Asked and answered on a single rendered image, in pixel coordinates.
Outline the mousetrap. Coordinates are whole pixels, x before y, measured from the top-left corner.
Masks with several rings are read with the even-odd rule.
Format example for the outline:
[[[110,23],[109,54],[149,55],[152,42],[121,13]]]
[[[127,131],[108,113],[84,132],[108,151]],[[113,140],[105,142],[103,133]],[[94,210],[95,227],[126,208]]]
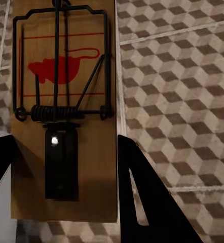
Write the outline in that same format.
[[[115,0],[13,0],[11,219],[117,223]]]

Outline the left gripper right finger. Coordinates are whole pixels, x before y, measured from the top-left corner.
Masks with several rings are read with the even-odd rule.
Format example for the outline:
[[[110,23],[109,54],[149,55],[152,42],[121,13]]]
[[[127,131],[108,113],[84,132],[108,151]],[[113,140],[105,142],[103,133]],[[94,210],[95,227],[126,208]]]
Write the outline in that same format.
[[[121,243],[203,243],[137,144],[117,139]],[[149,226],[137,222],[129,169]]]

